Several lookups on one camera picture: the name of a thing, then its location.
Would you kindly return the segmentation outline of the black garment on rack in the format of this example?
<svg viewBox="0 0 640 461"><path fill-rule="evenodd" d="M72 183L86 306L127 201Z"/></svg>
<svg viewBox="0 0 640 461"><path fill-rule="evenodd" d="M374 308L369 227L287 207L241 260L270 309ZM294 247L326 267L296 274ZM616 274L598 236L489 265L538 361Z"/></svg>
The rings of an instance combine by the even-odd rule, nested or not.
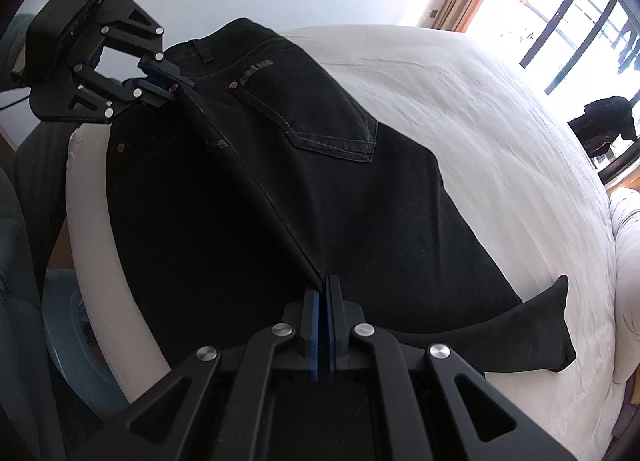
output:
<svg viewBox="0 0 640 461"><path fill-rule="evenodd" d="M622 96L595 100L584 113L568 122L589 158L605 155L618 137L627 142L638 140L631 103Z"/></svg>

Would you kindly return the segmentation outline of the black jeans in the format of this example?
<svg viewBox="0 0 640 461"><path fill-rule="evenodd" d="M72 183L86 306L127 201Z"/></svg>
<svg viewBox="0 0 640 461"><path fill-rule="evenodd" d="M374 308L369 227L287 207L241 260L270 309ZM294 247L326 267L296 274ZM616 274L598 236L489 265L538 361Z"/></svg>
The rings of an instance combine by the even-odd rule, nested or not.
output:
<svg viewBox="0 0 640 461"><path fill-rule="evenodd" d="M447 194L431 150L378 122L299 46L239 19L171 47L190 81L108 136L108 213L170 366L245 344L308 290L476 370L570 366L565 277L523 301Z"/></svg>

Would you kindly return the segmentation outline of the light blue round basin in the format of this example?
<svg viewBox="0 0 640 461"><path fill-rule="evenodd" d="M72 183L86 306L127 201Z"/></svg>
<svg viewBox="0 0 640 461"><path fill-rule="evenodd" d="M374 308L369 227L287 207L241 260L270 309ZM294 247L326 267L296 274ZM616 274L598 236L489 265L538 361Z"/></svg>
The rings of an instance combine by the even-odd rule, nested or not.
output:
<svg viewBox="0 0 640 461"><path fill-rule="evenodd" d="M42 293L48 350L67 385L102 421L127 406L107 367L72 269L48 269Z"/></svg>

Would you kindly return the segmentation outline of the rolled white duvet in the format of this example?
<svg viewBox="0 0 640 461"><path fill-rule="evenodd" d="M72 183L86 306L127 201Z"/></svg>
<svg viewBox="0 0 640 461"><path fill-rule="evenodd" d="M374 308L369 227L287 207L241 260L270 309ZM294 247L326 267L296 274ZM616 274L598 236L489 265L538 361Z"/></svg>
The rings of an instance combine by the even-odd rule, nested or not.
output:
<svg viewBox="0 0 640 461"><path fill-rule="evenodd" d="M616 259L614 382L625 384L639 366L639 192L616 189L610 209Z"/></svg>

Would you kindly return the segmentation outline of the black balcony door frame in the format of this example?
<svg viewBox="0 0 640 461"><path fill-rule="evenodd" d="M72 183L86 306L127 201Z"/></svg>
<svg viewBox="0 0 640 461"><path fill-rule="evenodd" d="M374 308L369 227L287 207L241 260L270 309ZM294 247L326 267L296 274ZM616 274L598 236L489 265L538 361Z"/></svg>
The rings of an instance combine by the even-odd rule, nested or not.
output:
<svg viewBox="0 0 640 461"><path fill-rule="evenodd" d="M544 13L520 65L544 94L588 103L639 91L639 18L623 0L525 0Z"/></svg>

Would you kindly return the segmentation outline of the white bed with sheet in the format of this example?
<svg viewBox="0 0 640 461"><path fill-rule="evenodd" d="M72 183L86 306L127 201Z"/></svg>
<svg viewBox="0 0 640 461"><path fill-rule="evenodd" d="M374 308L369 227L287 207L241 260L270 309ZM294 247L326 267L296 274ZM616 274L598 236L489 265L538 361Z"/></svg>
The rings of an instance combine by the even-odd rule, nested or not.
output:
<svg viewBox="0 0 640 461"><path fill-rule="evenodd" d="M572 130L463 34L391 26L276 33L376 121L433 152L447 194L523 301L567 279L573 363L484 374L574 457L602 459L625 393L614 382L615 241L608 194ZM85 124L70 137L66 212L100 350L136 400L180 363L160 352L120 264L106 196L112 124Z"/></svg>

